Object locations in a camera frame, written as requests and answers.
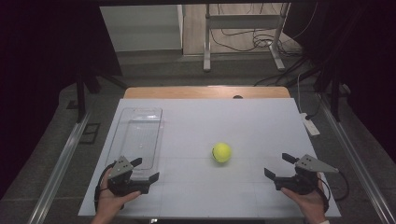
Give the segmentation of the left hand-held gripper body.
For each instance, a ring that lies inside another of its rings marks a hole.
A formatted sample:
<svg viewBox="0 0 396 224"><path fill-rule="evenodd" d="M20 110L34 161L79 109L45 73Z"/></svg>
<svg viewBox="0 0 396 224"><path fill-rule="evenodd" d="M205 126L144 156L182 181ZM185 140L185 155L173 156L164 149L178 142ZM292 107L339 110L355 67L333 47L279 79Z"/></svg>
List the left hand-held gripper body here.
<svg viewBox="0 0 396 224"><path fill-rule="evenodd" d="M132 180L131 175L134 167L124 156L115 162L107 178L108 189L116 196L126 196L132 192L140 191L142 194L149 193L147 180Z"/></svg>

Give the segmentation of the clear plastic tray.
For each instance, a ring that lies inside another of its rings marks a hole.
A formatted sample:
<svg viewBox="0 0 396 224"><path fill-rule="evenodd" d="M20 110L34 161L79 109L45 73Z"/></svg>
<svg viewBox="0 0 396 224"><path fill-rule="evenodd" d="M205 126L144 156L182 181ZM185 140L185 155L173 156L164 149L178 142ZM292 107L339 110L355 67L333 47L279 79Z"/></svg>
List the clear plastic tray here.
<svg viewBox="0 0 396 224"><path fill-rule="evenodd" d="M158 171L162 115L163 110L158 107L123 108L115 132L111 134L106 163L117 161L121 156L127 161L141 158L142 163L133 169L132 180L144 180L154 175Z"/></svg>

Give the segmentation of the black metal stand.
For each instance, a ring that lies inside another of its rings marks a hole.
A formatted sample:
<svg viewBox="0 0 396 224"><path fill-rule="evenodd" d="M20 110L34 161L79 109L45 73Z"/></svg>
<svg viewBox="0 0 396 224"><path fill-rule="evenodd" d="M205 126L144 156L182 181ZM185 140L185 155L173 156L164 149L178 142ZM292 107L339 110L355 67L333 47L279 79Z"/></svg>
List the black metal stand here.
<svg viewBox="0 0 396 224"><path fill-rule="evenodd" d="M87 109L85 106L85 88L88 88L90 93L98 93L101 90L101 86L98 82L98 77L102 77L110 83L115 84L123 90L127 90L129 86L111 76L109 73L101 71L98 68L90 67L85 71L78 71L76 74L76 84L77 84L77 96L78 96L78 119L77 123L81 123L84 116L87 114Z"/></svg>
<svg viewBox="0 0 396 224"><path fill-rule="evenodd" d="M315 92L323 93L328 87L331 87L330 91L330 111L336 121L340 120L338 109L339 109L339 97L340 97L340 81L339 76L329 66L317 65L307 71L302 72L296 78L288 81L285 87L291 87L296 85L299 81L306 79L318 73L318 77L313 85Z"/></svg>

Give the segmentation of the white cabinet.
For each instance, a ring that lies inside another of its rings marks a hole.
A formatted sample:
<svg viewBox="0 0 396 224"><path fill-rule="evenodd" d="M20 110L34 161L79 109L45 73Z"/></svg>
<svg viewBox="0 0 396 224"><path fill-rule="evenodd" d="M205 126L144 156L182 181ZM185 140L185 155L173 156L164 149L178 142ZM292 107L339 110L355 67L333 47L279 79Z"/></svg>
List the white cabinet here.
<svg viewBox="0 0 396 224"><path fill-rule="evenodd" d="M181 49L180 5L100 7L115 51Z"/></svg>

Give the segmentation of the aluminium rail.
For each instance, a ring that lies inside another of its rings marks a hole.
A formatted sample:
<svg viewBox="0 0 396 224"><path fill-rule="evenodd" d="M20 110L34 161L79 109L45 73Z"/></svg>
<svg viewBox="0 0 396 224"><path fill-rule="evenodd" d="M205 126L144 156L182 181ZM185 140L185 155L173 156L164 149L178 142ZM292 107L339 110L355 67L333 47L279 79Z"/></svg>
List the aluminium rail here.
<svg viewBox="0 0 396 224"><path fill-rule="evenodd" d="M86 112L79 122L74 125L27 224L44 223L91 114L91 112Z"/></svg>
<svg viewBox="0 0 396 224"><path fill-rule="evenodd" d="M329 101L325 97L320 97L320 104L381 223L396 224L396 216L390 211L388 202L373 177L369 174L356 148L352 145L343 125L332 114Z"/></svg>

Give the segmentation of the white power strip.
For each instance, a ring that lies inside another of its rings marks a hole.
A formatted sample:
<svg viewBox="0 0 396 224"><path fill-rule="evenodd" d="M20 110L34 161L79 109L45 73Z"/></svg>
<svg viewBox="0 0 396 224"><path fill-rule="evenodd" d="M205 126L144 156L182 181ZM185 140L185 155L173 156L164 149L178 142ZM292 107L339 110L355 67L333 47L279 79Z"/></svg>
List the white power strip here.
<svg viewBox="0 0 396 224"><path fill-rule="evenodd" d="M320 135L318 128L316 127L316 125L312 120L308 119L308 115L306 113L301 114L301 119L310 136Z"/></svg>

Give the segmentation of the person's left hand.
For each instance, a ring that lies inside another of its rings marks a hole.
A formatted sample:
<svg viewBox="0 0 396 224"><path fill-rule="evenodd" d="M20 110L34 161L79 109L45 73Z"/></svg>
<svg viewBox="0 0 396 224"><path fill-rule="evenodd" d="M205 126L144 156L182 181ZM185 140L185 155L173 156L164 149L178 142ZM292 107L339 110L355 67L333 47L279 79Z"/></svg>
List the person's left hand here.
<svg viewBox="0 0 396 224"><path fill-rule="evenodd" d="M132 192L123 197L115 196L107 186L107 178L109 173L110 170L107 170L100 185L100 194L96 214L115 217L123 205L139 197L141 192Z"/></svg>

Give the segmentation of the wooden table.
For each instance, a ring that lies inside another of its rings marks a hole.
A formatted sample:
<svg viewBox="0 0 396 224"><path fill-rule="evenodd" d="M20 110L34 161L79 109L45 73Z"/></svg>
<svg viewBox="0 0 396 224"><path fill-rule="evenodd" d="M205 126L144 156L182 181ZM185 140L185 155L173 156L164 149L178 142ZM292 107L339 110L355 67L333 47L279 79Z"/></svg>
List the wooden table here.
<svg viewBox="0 0 396 224"><path fill-rule="evenodd" d="M124 99L256 99L290 98L285 87L207 86L135 87L125 91Z"/></svg>

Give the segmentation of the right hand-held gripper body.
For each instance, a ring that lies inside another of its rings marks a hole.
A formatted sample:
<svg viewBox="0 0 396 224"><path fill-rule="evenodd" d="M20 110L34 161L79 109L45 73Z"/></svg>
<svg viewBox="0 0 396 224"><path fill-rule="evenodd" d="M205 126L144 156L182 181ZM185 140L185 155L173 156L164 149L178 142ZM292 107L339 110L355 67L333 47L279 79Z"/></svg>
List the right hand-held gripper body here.
<svg viewBox="0 0 396 224"><path fill-rule="evenodd" d="M318 173L338 173L339 170L323 161L308 154L296 158L294 170L296 174L292 177L276 176L274 183L277 190L290 189L300 195L311 193L318 186Z"/></svg>

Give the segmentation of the person's right hand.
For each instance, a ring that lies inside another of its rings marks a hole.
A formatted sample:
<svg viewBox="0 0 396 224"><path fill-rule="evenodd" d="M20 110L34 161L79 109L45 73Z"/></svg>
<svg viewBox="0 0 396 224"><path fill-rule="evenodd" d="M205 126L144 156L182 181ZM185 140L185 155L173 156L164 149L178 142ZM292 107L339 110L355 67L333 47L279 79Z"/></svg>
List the person's right hand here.
<svg viewBox="0 0 396 224"><path fill-rule="evenodd" d="M314 190L309 194L300 195L290 189L282 188L281 192L298 204L306 221L310 217L325 217L324 202L317 191Z"/></svg>

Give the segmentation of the dark curtain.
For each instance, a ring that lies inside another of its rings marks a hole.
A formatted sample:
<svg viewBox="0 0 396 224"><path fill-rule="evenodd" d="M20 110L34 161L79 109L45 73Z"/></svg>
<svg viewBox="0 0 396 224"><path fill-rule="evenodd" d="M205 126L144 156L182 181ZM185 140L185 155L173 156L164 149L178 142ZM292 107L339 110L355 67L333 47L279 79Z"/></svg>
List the dark curtain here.
<svg viewBox="0 0 396 224"><path fill-rule="evenodd" d="M347 85L353 112L396 161L396 0L293 2L284 33L325 67L314 89Z"/></svg>
<svg viewBox="0 0 396 224"><path fill-rule="evenodd" d="M85 0L0 0L0 199L77 75L120 73L100 7Z"/></svg>

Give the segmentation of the white metal desk frame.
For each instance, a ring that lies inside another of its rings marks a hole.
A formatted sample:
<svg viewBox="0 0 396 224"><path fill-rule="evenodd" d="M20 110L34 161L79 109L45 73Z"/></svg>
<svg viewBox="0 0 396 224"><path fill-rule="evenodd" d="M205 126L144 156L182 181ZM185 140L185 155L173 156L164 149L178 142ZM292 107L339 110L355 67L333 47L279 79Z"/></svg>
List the white metal desk frame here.
<svg viewBox="0 0 396 224"><path fill-rule="evenodd" d="M284 3L278 15L212 15L210 5L205 5L205 48L204 48L204 71L209 72L211 69L210 59L210 41L209 33L212 29L275 29L276 33L272 43L269 45L276 68L278 71L285 71L277 45L280 35L283 31L284 23L287 17L289 3Z"/></svg>

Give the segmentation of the white board sheet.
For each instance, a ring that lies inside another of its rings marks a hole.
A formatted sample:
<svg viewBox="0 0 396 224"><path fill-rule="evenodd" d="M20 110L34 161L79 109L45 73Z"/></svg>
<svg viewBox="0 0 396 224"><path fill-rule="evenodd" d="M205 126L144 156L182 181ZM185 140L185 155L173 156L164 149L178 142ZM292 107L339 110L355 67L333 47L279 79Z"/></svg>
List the white board sheet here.
<svg viewBox="0 0 396 224"><path fill-rule="evenodd" d="M294 157L315 153L293 99L122 100L80 207L91 216L93 194L107 166L111 134L123 108L163 110L158 156L160 179L149 193L120 211L123 217L270 219L299 217L298 206L276 190L264 169L292 176ZM217 162L212 147L226 143L232 156Z"/></svg>

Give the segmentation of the yellow tennis ball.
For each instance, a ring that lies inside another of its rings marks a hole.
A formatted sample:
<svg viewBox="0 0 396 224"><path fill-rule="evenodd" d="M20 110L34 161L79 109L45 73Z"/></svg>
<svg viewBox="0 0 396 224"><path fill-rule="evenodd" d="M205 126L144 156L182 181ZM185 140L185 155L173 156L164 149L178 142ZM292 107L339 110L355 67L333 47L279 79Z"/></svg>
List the yellow tennis ball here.
<svg viewBox="0 0 396 224"><path fill-rule="evenodd" d="M212 156L217 162L226 162L232 156L232 149L226 143L217 143L212 147Z"/></svg>

